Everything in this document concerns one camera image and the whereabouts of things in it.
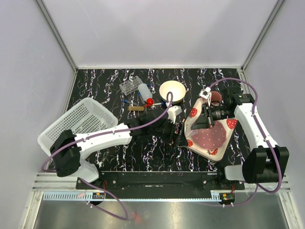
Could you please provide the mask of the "wooden test tube clamp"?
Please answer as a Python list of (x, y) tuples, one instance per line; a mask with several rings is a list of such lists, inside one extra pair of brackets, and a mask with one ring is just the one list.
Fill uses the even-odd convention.
[(183, 134), (183, 131), (184, 131), (184, 123), (185, 123), (185, 119), (183, 119), (179, 125), (179, 134), (181, 134), (181, 135)]

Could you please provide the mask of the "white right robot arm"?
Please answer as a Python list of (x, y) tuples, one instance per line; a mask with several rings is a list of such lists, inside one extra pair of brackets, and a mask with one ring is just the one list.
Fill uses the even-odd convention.
[(234, 181), (248, 184), (277, 183), (284, 177), (289, 151), (270, 136), (251, 94), (242, 94), (236, 87), (222, 90), (222, 102), (198, 99), (183, 126), (176, 145), (214, 162), (222, 160), (224, 146), (235, 125), (240, 123), (250, 146), (250, 154), (240, 165), (225, 166), (216, 183), (222, 189)]

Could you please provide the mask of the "white wash bottle red cap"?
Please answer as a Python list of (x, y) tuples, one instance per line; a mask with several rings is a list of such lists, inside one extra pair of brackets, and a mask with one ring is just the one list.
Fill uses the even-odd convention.
[(154, 104), (153, 96), (149, 90), (147, 84), (142, 83), (138, 86), (138, 91), (141, 94), (143, 100), (146, 102), (146, 107), (152, 106)]

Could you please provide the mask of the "tan bristle tube brush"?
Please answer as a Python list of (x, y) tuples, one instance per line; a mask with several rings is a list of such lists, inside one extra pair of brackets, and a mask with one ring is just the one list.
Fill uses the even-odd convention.
[(148, 107), (144, 107), (144, 106), (129, 106), (128, 107), (129, 111), (139, 111), (139, 112), (143, 112), (146, 110), (151, 110), (151, 108)]

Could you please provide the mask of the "clear plastic funnel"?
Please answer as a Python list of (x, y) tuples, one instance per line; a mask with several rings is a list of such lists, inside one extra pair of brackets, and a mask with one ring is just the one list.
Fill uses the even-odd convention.
[(191, 137), (191, 136), (193, 136), (193, 135), (195, 135), (197, 133), (198, 133), (197, 125), (191, 125), (189, 133), (188, 133), (188, 137)]

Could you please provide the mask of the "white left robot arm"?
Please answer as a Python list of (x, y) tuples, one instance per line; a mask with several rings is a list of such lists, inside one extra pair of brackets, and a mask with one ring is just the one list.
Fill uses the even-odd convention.
[(103, 183), (97, 167), (87, 162), (96, 151), (113, 146), (128, 145), (139, 137), (160, 137), (164, 142), (173, 142), (174, 124), (177, 114), (173, 111), (151, 111), (113, 128), (93, 133), (74, 134), (63, 131), (50, 147), (53, 172), (58, 177), (79, 177), (93, 189)]

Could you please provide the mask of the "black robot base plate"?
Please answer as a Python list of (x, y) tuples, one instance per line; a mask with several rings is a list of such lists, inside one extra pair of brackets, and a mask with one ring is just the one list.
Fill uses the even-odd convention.
[(107, 190), (126, 187), (191, 187), (200, 190), (244, 190), (239, 181), (227, 181), (217, 172), (102, 172), (91, 183)]

